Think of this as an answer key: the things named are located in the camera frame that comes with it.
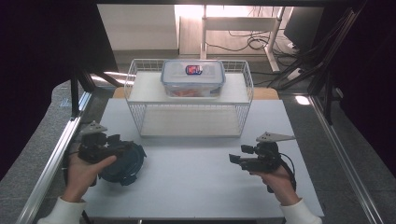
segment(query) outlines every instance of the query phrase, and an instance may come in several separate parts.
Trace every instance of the wire rack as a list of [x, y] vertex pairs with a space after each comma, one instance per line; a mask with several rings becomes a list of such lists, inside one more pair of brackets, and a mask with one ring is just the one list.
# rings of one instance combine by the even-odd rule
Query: wire rack
[[165, 60], [135, 59], [125, 98], [141, 136], [239, 137], [253, 99], [246, 61], [222, 61], [226, 82], [218, 98], [168, 97], [161, 83]]

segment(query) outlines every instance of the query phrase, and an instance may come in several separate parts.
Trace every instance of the food storage box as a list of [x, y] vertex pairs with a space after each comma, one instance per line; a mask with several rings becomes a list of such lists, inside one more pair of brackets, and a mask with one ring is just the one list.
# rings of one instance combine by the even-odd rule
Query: food storage box
[[225, 82], [221, 61], [167, 60], [161, 82], [170, 97], [218, 97]]

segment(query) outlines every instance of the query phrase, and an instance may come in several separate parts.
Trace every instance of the wall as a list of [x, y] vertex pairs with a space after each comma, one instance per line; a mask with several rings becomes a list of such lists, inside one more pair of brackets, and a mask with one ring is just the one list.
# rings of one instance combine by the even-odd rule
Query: wall
[[174, 6], [98, 5], [113, 50], [178, 49]]

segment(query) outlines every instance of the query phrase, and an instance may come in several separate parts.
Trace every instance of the black curtain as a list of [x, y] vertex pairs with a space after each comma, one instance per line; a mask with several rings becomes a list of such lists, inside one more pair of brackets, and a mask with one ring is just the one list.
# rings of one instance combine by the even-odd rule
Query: black curtain
[[341, 107], [396, 176], [395, 12], [392, 1], [368, 1], [331, 70]]
[[54, 87], [118, 68], [93, 1], [2, 1], [0, 47], [2, 178], [46, 114]]

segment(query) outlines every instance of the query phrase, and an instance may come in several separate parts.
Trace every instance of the sleeve cuff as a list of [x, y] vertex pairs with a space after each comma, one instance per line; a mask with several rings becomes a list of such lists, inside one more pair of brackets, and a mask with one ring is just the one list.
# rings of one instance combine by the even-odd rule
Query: sleeve cuff
[[288, 224], [320, 224], [321, 219], [311, 213], [304, 199], [290, 206], [280, 206]]
[[64, 224], [64, 223], [79, 223], [82, 211], [85, 208], [86, 203], [69, 203], [58, 197], [52, 212], [44, 218], [41, 218], [39, 224]]

